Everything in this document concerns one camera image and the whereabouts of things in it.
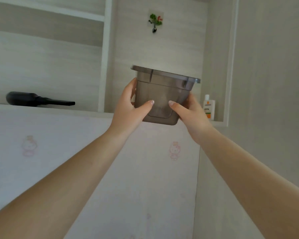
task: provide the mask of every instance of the hand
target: hand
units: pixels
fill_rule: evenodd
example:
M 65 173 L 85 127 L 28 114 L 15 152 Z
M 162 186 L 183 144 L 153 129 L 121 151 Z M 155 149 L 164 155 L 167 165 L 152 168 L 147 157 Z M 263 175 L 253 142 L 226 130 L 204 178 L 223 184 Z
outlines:
M 136 90 L 136 78 L 134 78 L 124 89 L 116 106 L 112 123 L 108 129 L 115 135 L 122 135 L 125 138 L 139 126 L 144 117 L 150 112 L 154 101 L 148 101 L 139 108 L 135 108 L 131 99 Z
M 192 93 L 189 94 L 184 106 L 174 101 L 169 101 L 168 104 L 180 116 L 196 143 L 199 144 L 199 138 L 204 131 L 208 130 L 208 128 L 213 128 L 203 108 Z

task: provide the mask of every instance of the container rim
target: container rim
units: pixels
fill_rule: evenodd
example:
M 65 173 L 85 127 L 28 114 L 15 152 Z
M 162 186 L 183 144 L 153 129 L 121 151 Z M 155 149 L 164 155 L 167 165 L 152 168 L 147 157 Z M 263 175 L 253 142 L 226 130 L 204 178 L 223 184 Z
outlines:
M 200 79 L 194 78 L 194 77 L 178 75 L 178 74 L 160 71 L 160 70 L 156 70 L 156 69 L 149 69 L 149 68 L 140 67 L 137 65 L 132 65 L 131 69 L 135 70 L 137 72 L 153 74 L 153 75 L 157 75 L 157 76 L 166 76 L 166 77 L 170 77 L 170 78 L 174 78 L 174 79 L 185 80 L 185 81 L 189 81 L 192 83 L 200 84 Z

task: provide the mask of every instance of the plant decal hook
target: plant decal hook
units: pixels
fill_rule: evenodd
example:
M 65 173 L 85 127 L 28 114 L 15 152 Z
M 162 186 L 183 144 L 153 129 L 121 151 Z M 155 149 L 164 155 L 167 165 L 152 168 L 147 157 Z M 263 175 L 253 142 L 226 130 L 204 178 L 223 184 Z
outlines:
M 154 28 L 152 29 L 152 33 L 156 33 L 157 31 L 157 28 L 156 26 L 160 26 L 163 24 L 163 19 L 161 18 L 161 16 L 156 16 L 154 13 L 152 13 L 150 16 L 149 16 L 149 22 L 151 24 L 154 24 Z

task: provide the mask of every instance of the person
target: person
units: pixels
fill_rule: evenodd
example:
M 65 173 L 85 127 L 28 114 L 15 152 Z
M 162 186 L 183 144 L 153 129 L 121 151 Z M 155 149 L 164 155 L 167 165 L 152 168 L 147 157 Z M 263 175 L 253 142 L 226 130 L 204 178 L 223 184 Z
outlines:
M 68 232 L 129 135 L 151 110 L 124 89 L 108 130 L 0 210 L 0 238 L 60 239 Z M 169 102 L 266 239 L 299 238 L 299 188 L 220 134 L 192 94 Z

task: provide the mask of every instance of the plastic container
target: plastic container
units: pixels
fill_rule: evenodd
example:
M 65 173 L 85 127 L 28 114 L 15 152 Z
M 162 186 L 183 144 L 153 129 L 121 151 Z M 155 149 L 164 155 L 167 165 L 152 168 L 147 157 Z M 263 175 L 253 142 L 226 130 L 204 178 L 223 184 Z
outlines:
M 194 84 L 200 83 L 200 79 L 136 65 L 131 69 L 137 71 L 134 106 L 138 108 L 149 100 L 155 101 L 152 110 L 143 121 L 175 125 L 179 116 L 169 107 L 168 101 L 183 104 Z

